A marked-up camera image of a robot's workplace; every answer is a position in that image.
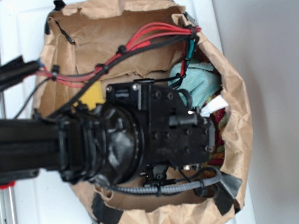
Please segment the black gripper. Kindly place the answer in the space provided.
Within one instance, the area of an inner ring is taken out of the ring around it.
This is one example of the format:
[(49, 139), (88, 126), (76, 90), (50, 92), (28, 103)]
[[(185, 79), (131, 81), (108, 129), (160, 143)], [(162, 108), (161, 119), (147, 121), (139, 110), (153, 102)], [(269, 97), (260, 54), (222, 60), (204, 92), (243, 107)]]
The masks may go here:
[(139, 171), (148, 165), (177, 168), (208, 161), (213, 123), (184, 104), (179, 91), (150, 83), (112, 84), (106, 101), (125, 112), (138, 132)]

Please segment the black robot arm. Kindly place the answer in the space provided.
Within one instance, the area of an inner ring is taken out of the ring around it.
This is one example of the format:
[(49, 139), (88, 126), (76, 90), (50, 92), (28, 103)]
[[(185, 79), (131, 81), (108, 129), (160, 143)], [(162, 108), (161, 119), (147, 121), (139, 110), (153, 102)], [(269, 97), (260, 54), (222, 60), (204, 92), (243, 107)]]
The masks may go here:
[(215, 127), (188, 92), (149, 83), (112, 84), (106, 101), (79, 104), (54, 119), (0, 120), (0, 185), (57, 171), (71, 184), (123, 184), (158, 165), (202, 164)]

